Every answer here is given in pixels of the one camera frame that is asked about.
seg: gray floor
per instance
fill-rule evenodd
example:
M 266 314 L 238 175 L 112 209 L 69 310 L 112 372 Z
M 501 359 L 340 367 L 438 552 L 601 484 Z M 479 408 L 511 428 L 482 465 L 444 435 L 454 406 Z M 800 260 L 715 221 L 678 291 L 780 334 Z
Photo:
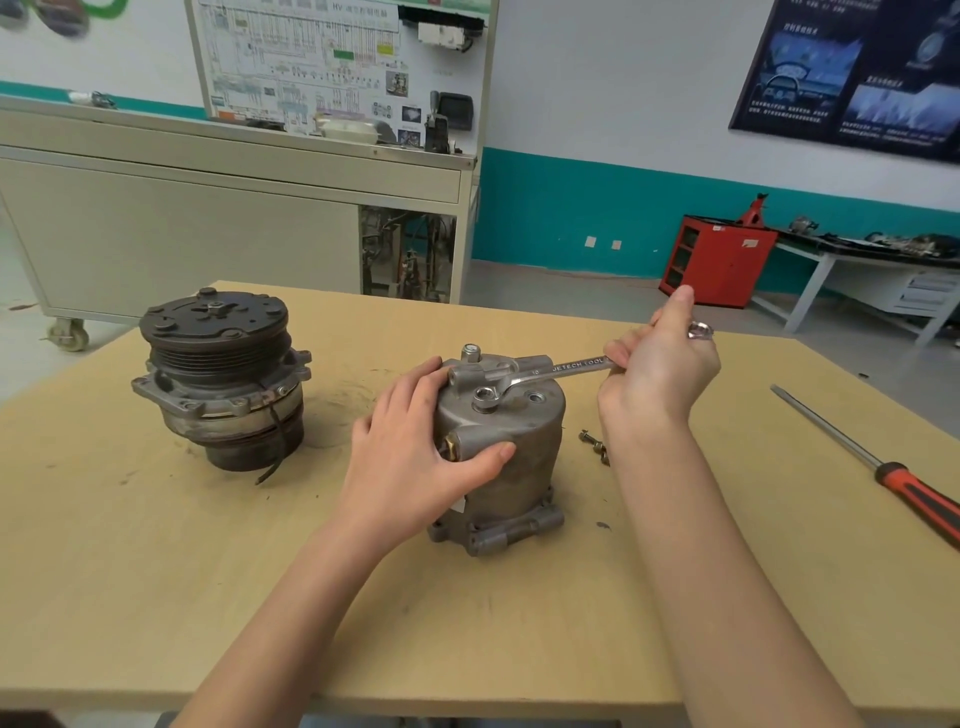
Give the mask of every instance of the gray floor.
M 642 322 L 663 304 L 664 296 L 650 280 L 569 275 L 475 261 L 465 299 L 470 305 L 492 308 Z M 760 309 L 698 307 L 697 316 L 718 330 L 782 335 L 782 322 Z M 0 221 L 0 402 L 85 355 L 61 352 L 46 341 L 47 323 Z M 127 330 L 100 322 L 88 322 L 87 329 L 91 350 Z M 960 436 L 960 388 L 956 386 L 960 350 L 952 342 L 938 340 L 916 350 L 905 331 L 830 299 L 814 305 L 798 338 L 852 374 L 868 377 L 878 390 L 941 429 Z M 158 714 L 86 713 L 63 718 L 70 728 L 148 728 Z
M 642 322 L 665 301 L 657 283 L 474 261 L 465 299 L 470 305 L 488 308 Z M 792 306 L 790 297 L 782 298 L 777 301 L 781 307 Z M 745 310 L 697 306 L 696 315 L 717 330 L 783 336 L 783 322 L 755 306 Z M 826 297 L 815 302 L 796 338 L 851 374 L 861 376 L 892 400 L 960 437 L 960 349 L 951 340 L 937 339 L 916 349 L 914 336 L 907 331 L 842 299 Z

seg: workbench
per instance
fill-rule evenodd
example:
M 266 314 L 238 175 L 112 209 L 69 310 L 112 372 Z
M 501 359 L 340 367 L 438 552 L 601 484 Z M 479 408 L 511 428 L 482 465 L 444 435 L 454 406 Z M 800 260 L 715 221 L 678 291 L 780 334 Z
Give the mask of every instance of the workbench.
M 860 301 L 868 312 L 915 334 L 917 347 L 933 341 L 960 305 L 960 258 L 917 257 L 791 231 L 778 233 L 777 248 L 817 263 L 791 310 L 785 311 L 759 294 L 751 297 L 758 306 L 782 318 L 788 334 L 800 327 L 823 288 Z M 904 315 L 929 321 L 919 327 L 904 320 Z
M 175 709 L 331 513 L 349 431 L 430 354 L 600 352 L 627 324 L 218 282 L 280 296 L 313 352 L 306 437 L 261 487 L 214 469 L 131 391 L 137 331 L 0 408 L 0 706 Z M 692 427 L 787 607 L 861 709 L 960 719 L 960 554 L 769 391 L 960 497 L 960 443 L 797 341 L 718 333 Z M 567 396 L 558 531 L 489 558 L 422 534 L 362 590 L 316 710 L 629 717 L 680 710 L 650 585 L 599 428 L 603 374 Z M 661 487 L 669 488 L 669 483 Z

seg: fingernail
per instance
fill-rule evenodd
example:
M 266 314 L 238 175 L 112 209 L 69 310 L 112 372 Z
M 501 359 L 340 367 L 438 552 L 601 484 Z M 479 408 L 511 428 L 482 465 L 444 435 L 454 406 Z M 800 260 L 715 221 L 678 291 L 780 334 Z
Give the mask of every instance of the fingernail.
M 515 452 L 516 445 L 514 443 L 504 443 L 500 446 L 500 452 L 497 454 L 500 456 L 500 460 L 505 463 L 514 456 Z

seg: left hand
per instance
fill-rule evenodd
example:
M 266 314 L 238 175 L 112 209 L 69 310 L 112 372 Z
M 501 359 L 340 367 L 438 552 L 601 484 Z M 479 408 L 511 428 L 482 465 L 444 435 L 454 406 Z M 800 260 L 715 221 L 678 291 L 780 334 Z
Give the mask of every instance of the left hand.
M 338 516 L 368 534 L 384 556 L 439 518 L 467 493 L 493 480 L 516 445 L 498 443 L 451 463 L 433 442 L 437 395 L 446 385 L 431 357 L 398 378 L 373 413 L 353 424 L 353 451 Z

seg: right hand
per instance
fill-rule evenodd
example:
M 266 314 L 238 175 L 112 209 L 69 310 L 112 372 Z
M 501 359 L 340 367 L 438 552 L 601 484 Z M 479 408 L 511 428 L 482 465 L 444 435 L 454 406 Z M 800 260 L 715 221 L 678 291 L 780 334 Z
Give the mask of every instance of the right hand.
M 693 403 L 720 371 L 714 343 L 687 337 L 693 301 L 693 289 L 682 285 L 650 326 L 604 347 L 626 370 L 608 377 L 597 396 L 606 438 L 616 441 L 648 424 L 686 425 Z

